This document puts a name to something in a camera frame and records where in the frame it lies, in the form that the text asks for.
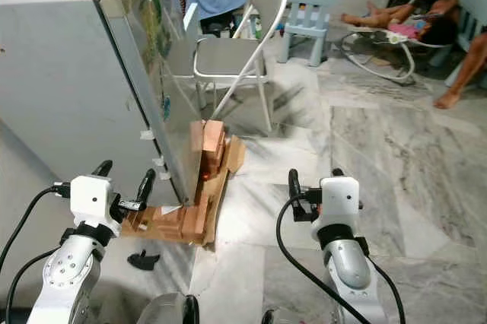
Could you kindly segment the small grey white fridge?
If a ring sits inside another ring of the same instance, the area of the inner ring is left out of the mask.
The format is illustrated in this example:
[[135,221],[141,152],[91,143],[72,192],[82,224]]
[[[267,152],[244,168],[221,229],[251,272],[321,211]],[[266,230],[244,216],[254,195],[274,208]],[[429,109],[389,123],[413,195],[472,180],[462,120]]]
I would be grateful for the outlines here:
[[59,178],[112,160],[132,193],[159,151],[95,1],[0,0],[1,119]]

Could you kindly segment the small black floor object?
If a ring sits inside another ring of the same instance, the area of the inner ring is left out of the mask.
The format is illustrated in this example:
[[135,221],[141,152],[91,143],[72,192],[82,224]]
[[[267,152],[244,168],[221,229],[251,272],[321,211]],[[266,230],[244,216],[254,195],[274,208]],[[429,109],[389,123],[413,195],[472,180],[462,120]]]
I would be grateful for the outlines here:
[[140,253],[133,253],[126,258],[126,261],[133,267],[139,269],[139,271],[152,272],[157,262],[161,260],[161,255],[149,255],[146,250],[142,250]]

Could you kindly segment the wooden pallet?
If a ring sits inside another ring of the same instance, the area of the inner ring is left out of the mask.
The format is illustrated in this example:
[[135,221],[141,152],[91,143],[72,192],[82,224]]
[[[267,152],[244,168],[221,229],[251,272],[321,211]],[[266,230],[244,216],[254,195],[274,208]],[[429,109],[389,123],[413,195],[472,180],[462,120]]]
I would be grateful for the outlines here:
[[246,147],[237,136],[226,132],[221,120],[209,120],[202,127],[202,171],[193,203],[171,212],[149,207],[122,222],[122,237],[163,240],[215,250],[217,221],[226,185],[239,171]]

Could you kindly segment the grey robot left leg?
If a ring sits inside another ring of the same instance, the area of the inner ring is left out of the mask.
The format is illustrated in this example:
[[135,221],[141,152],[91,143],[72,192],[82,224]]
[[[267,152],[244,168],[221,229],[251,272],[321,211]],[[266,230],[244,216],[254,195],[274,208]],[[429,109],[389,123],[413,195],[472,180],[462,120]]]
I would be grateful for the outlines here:
[[181,293],[157,296],[146,304],[136,324],[199,324],[197,297]]

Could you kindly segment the white grey folding chair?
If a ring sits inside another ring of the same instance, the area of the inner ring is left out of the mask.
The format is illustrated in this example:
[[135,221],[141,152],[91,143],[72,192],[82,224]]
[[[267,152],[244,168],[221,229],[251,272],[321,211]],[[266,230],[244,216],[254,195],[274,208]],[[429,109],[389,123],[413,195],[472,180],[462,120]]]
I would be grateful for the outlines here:
[[197,43],[194,75],[210,80],[215,90],[227,90],[213,108],[210,119],[217,119],[239,85],[254,85],[261,100],[266,129],[272,131],[272,109],[265,89],[268,78],[263,54],[266,43],[281,24],[286,5],[288,0],[251,0],[243,18],[247,20],[252,14],[258,15],[262,33],[254,39],[243,38],[244,28],[240,26],[230,38],[206,38]]

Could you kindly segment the baby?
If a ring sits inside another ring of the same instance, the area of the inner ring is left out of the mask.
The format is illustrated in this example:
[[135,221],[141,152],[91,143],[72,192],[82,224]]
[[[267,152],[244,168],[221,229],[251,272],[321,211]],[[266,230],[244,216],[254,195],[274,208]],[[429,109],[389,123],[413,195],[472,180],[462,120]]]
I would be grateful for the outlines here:
[[365,17],[356,17],[352,14],[341,14],[341,22],[355,27],[370,27],[392,30],[399,34],[411,34],[411,39],[428,43],[428,45],[441,45],[455,35],[456,26],[448,22],[446,17],[427,17],[414,19],[416,7],[411,4],[396,5],[392,8],[376,8],[369,4],[369,14]]

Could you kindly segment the person's bare leg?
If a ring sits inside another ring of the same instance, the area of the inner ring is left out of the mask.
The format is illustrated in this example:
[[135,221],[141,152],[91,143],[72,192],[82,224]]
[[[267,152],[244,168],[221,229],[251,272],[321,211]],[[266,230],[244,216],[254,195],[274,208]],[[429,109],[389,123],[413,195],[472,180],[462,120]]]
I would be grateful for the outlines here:
[[434,102],[434,107],[447,110],[460,100],[460,94],[476,74],[487,63],[487,32],[478,35],[469,45],[456,80],[451,87]]

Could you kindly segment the white frame baby bouncer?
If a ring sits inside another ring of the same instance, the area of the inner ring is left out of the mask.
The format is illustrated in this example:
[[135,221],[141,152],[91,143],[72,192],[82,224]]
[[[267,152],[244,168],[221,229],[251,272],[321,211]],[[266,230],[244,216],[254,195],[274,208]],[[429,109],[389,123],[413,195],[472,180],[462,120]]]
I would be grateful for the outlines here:
[[396,85],[416,84],[419,56],[438,57],[449,43],[427,43],[416,28],[394,25],[392,30],[348,25],[337,49],[356,67]]

